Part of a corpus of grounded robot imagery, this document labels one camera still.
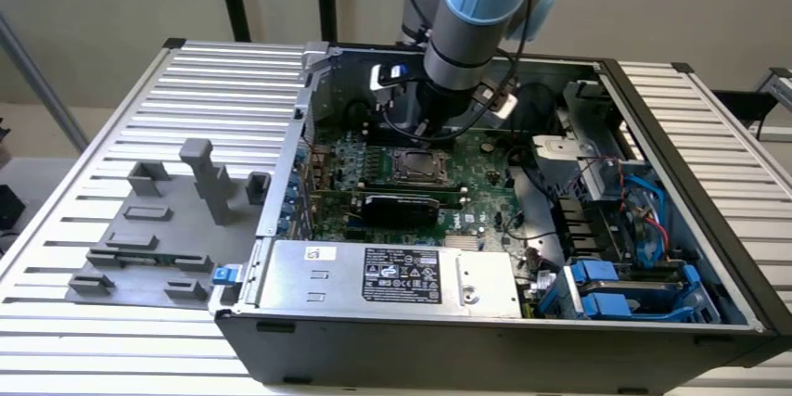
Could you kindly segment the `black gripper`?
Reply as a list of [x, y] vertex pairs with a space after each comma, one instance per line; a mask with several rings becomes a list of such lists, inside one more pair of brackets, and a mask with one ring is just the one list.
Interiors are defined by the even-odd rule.
[[448, 121], [469, 111], [475, 102], [473, 89], [449, 90], [432, 81], [425, 81], [417, 86], [416, 99], [420, 105], [416, 140], [453, 140], [473, 127], [484, 115], [484, 108], [480, 108], [453, 132], [445, 133], [443, 129]]

